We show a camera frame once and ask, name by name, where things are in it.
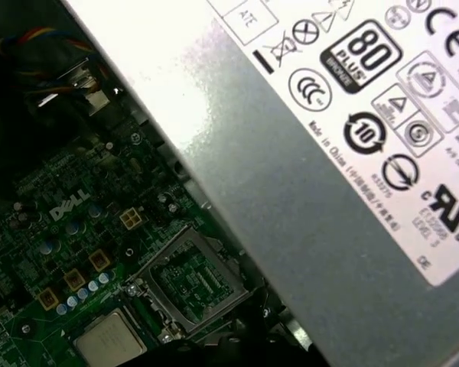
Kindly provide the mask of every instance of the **ccc mark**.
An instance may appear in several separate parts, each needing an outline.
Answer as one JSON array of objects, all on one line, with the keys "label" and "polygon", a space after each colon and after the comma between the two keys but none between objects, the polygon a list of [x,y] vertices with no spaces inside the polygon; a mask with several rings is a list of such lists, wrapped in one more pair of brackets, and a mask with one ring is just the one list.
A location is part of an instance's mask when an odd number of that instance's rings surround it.
[{"label": "ccc mark", "polygon": [[330,84],[312,69],[298,69],[289,78],[289,92],[303,109],[320,112],[327,109],[332,100]]}]

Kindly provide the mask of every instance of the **80 plus bronze logo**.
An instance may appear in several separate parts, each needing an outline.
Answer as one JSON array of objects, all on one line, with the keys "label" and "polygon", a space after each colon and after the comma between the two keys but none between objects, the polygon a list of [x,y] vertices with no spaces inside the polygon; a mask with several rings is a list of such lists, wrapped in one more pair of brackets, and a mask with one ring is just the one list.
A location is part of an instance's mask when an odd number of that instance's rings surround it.
[{"label": "80 plus bronze logo", "polygon": [[398,63],[402,50],[374,20],[364,21],[321,54],[321,62],[348,92],[358,93]]}]

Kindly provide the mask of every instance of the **power supply label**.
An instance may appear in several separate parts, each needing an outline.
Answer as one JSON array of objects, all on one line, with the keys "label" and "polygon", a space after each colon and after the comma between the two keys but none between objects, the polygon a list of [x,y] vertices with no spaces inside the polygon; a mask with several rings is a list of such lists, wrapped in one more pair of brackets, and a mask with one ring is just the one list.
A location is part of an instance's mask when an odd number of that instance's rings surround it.
[{"label": "power supply label", "polygon": [[207,0],[426,280],[459,271],[459,0]]}]

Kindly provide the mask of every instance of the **cable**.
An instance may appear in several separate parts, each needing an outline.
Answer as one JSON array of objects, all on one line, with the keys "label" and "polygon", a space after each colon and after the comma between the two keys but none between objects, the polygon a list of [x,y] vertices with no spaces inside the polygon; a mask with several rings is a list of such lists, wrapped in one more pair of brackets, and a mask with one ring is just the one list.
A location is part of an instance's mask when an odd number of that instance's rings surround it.
[{"label": "cable", "polygon": [[0,54],[3,57],[7,57],[7,49],[12,46],[20,46],[22,44],[26,44],[29,41],[34,39],[43,38],[43,37],[62,37],[66,40],[67,43],[72,44],[74,47],[78,48],[79,50],[93,53],[95,52],[88,44],[83,41],[77,40],[71,34],[66,32],[58,31],[55,28],[51,27],[36,27],[32,28],[31,30],[25,32],[20,36],[10,36],[10,37],[3,37],[0,38]]},{"label": "cable", "polygon": [[[10,47],[13,46],[21,46],[26,44],[29,41],[37,40],[43,37],[58,37],[63,41],[66,41],[68,44],[72,45],[73,47],[82,50],[88,54],[91,54],[92,57],[96,56],[96,52],[94,49],[91,48],[90,45],[87,43],[76,39],[74,36],[67,32],[58,31],[56,28],[52,27],[35,27],[21,35],[14,35],[9,37],[0,38],[0,54],[5,57],[9,58],[8,50]],[[102,77],[107,80],[109,78],[109,74],[106,68],[102,65],[102,63],[98,60],[95,61],[95,64],[99,68]],[[21,90],[26,95],[31,94],[42,94],[42,93],[84,93],[85,91],[89,91],[91,93],[98,90],[99,85],[96,85],[93,88],[81,90],[75,88],[71,85],[66,83],[62,83],[58,80],[51,80],[51,75],[42,71],[42,70],[32,70],[28,68],[19,68],[15,70],[15,73],[24,76],[24,77],[33,77],[36,80],[40,80],[41,83],[39,86],[19,86],[16,89]]]}]

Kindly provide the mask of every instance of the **motherboard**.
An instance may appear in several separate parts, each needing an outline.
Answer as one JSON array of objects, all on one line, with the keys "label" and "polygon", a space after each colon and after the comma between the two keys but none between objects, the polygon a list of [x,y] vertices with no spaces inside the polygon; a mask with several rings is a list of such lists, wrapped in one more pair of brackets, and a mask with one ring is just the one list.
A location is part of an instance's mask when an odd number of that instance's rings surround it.
[{"label": "motherboard", "polygon": [[0,367],[121,365],[225,327],[249,296],[134,119],[90,144],[50,153],[0,214]]}]

